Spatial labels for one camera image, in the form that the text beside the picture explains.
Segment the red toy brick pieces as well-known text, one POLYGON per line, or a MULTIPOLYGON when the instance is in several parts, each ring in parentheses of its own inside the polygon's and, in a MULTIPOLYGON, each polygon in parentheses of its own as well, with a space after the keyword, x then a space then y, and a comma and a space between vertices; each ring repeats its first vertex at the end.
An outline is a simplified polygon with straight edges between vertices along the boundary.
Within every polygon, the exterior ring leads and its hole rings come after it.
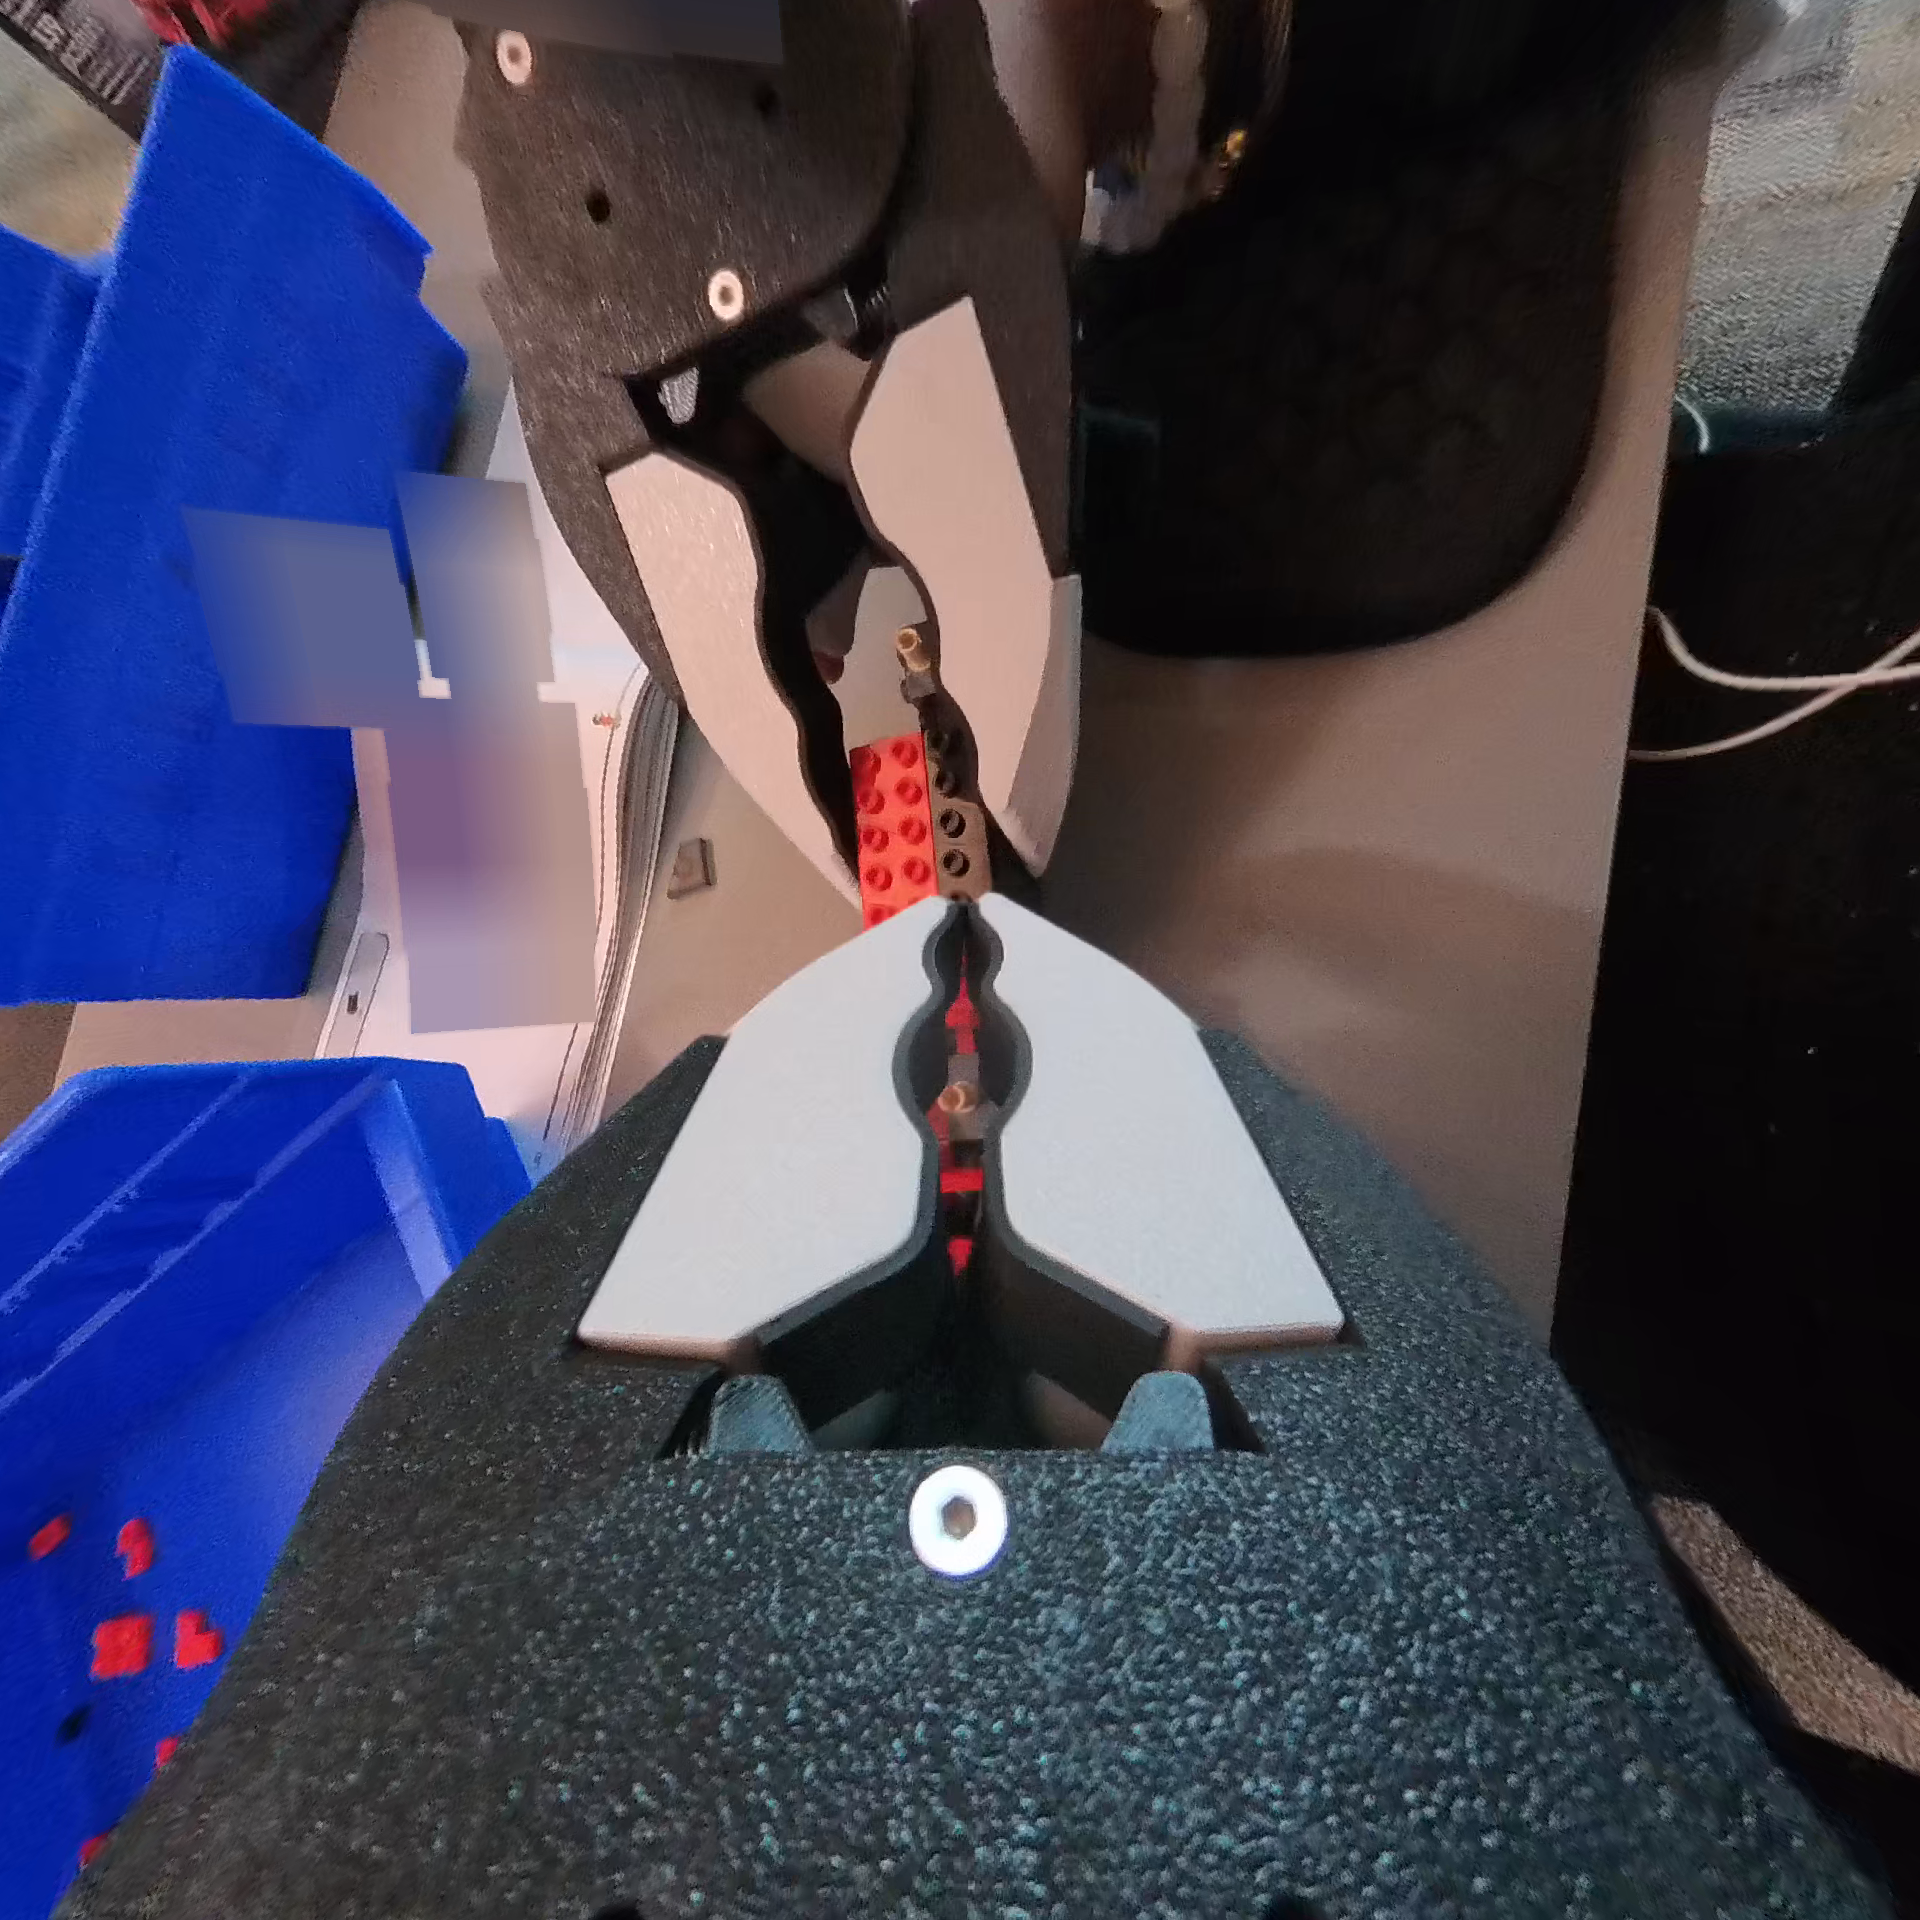
POLYGON ((72 1879, 145 1790, 209 1666, 175 1621, 205 1603, 189 1528, 161 1504, 35 1504, 5 1586, 9 1810, 29 1864, 72 1879))

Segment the person's right hand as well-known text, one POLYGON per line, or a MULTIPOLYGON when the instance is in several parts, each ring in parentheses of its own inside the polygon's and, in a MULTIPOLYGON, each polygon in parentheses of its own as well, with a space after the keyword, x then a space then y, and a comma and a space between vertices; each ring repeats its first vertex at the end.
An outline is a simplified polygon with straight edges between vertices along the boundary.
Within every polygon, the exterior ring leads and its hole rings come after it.
POLYGON ((1218 201, 1270 128, 1288 72, 1291 2, 1151 2, 1094 96, 1083 246, 1154 249, 1218 201))

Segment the toy instruction booklet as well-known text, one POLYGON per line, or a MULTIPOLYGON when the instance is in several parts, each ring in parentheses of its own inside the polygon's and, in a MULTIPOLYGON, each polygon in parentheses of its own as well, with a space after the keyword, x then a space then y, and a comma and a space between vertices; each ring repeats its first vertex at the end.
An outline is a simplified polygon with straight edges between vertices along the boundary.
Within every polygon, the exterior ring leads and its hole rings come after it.
POLYGON ((507 1122, 521 1160, 539 1179, 586 1137, 607 1107, 607 1079, 656 880, 681 707, 650 679, 570 557, 535 480, 511 391, 503 399, 487 477, 521 482, 529 494, 554 663, 539 694, 570 707, 576 719, 591 815, 591 1017, 413 1030, 387 760, 384 738, 373 729, 352 733, 357 824, 307 992, 329 987, 315 1047, 319 1058, 391 1056, 465 1067, 481 1107, 507 1122))

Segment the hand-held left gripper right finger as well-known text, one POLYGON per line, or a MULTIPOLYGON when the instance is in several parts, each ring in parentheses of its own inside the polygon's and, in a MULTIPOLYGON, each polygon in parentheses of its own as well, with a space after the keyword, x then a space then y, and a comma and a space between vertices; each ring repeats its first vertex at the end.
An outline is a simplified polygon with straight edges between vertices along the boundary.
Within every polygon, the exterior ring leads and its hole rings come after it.
POLYGON ((1007 895, 979 1005, 1011 1035, 994 1137, 1015 1247, 1169 1341, 1329 1341, 1344 1311, 1197 1025, 1007 895))

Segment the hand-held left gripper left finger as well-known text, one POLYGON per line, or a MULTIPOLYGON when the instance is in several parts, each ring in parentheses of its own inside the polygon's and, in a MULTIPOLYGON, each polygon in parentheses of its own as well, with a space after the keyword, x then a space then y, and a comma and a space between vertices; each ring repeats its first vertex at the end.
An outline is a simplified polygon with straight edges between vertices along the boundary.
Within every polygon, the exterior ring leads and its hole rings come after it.
POLYGON ((960 930, 930 898, 742 1015, 617 1246, 585 1346, 745 1346, 923 1246, 934 1147, 905 1073, 960 930))

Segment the large blue plastic bin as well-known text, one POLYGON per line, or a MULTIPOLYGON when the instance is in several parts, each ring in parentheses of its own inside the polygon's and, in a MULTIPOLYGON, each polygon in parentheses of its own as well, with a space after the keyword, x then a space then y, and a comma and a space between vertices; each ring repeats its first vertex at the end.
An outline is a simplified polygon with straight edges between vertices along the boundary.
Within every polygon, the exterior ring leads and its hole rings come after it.
POLYGON ((47 1914, 79 1873, 29 1862, 9 1810, 5 1586, 29 1507, 150 1502, 189 1528, 207 1599, 175 1654, 216 1669, 193 1721, 376 1367, 528 1190, 445 1063, 93 1070, 5 1143, 1 1914, 47 1914))

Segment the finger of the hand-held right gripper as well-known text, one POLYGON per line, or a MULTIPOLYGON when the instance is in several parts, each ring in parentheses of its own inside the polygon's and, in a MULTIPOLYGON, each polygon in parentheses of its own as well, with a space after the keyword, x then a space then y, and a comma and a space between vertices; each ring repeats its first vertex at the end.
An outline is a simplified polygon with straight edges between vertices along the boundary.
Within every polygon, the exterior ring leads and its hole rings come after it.
POLYGON ((856 901, 855 864, 809 784, 800 712, 762 649, 762 562, 745 498, 663 448, 614 469, 607 495, 691 722, 785 840, 856 901))
POLYGON ((933 617, 979 800, 1042 874, 1075 760, 1080 583, 1049 570, 970 297, 886 344, 848 462, 862 518, 933 617))

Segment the red toy brick assembly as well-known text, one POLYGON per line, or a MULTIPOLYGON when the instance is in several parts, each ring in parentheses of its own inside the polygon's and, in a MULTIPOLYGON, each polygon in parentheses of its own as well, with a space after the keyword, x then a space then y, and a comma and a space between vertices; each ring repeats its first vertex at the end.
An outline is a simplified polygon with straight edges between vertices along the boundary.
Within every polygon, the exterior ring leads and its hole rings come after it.
POLYGON ((848 990, 850 1079, 833 1082, 872 1176, 905 1198, 859 1202, 856 1246, 949 1282, 968 1303, 984 1263, 992 1089, 970 905, 989 872, 984 819, 962 795, 958 723, 891 719, 848 752, 863 931, 833 961, 848 990))

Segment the black quilted pad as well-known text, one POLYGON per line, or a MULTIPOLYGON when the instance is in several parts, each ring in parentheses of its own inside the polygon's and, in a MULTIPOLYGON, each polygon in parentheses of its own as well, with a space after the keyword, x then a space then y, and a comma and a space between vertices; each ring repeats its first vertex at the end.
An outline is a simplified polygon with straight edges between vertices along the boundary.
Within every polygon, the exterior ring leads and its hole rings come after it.
POLYGON ((1592 443, 1617 201, 1686 3, 1206 3, 1197 203, 1073 283, 1086 623, 1310 655, 1485 608, 1592 443))

